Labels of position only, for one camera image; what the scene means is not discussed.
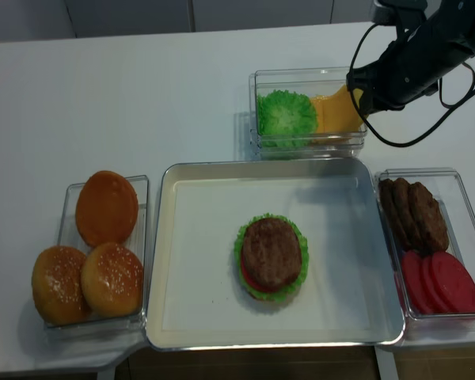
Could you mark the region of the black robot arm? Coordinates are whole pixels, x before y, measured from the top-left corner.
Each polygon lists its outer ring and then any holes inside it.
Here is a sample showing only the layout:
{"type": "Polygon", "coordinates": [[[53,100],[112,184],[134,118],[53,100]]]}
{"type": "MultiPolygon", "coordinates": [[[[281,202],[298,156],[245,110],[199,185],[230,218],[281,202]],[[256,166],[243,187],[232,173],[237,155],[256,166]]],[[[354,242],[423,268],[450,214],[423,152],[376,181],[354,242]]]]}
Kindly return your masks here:
{"type": "Polygon", "coordinates": [[[430,16],[425,1],[376,1],[373,21],[392,25],[397,38],[374,62],[347,76],[364,115],[400,111],[410,102],[431,96],[439,80],[475,56],[475,0],[443,1],[430,16]]]}

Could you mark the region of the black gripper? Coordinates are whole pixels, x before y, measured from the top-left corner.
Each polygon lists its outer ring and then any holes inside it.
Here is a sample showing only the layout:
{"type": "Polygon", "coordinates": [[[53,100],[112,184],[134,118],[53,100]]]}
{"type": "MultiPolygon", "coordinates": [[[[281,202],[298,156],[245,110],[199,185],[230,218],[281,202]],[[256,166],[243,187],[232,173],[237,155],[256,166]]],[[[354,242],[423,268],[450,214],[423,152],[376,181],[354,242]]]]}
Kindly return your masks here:
{"type": "Polygon", "coordinates": [[[475,56],[475,10],[437,10],[411,28],[395,26],[397,38],[378,60],[346,76],[349,92],[363,91],[365,118],[432,95],[440,78],[475,56]]]}

